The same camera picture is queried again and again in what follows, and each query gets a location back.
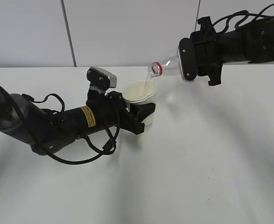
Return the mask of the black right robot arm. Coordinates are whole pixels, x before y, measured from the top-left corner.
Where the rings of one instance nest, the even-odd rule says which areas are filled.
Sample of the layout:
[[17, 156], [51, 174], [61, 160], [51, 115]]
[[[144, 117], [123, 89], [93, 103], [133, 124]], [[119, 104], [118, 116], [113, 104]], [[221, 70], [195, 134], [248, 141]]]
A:
[[274, 16], [249, 22], [225, 33], [215, 31], [209, 16], [197, 22], [200, 30], [190, 35], [197, 75], [208, 76], [210, 86], [221, 84], [223, 64], [274, 62]]

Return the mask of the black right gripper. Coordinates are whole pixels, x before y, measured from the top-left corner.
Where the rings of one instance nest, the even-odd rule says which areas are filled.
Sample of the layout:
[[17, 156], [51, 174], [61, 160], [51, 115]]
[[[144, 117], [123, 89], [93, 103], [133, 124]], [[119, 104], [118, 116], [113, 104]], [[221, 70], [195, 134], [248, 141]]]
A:
[[209, 86], [221, 84], [221, 72], [223, 64], [216, 54], [216, 31], [209, 16], [197, 20], [200, 29], [190, 34], [190, 39], [194, 44], [195, 59], [197, 65], [197, 75], [199, 77], [208, 76]]

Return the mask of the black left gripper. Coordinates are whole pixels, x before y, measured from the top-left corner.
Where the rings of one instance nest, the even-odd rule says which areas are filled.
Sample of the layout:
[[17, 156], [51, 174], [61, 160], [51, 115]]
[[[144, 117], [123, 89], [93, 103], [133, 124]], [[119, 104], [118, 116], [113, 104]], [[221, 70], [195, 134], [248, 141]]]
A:
[[155, 112], [155, 103], [131, 104], [128, 112], [122, 94], [116, 91], [108, 94], [89, 91], [86, 105], [93, 112], [96, 123], [95, 126], [88, 128], [86, 134], [116, 126], [138, 135], [144, 132], [144, 124], [141, 122]]

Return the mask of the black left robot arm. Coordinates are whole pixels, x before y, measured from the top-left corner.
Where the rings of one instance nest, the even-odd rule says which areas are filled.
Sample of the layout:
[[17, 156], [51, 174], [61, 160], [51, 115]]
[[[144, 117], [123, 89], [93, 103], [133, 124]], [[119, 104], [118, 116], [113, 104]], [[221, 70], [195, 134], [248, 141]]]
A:
[[154, 103], [128, 107], [124, 96], [115, 91], [117, 78], [97, 67], [87, 71], [90, 87], [85, 106], [60, 111], [41, 109], [31, 96], [9, 94], [0, 86], [0, 132], [30, 145], [38, 155], [53, 155], [77, 139], [106, 131], [108, 141], [97, 153], [112, 154], [117, 134], [111, 127], [141, 134], [145, 119], [155, 111]]

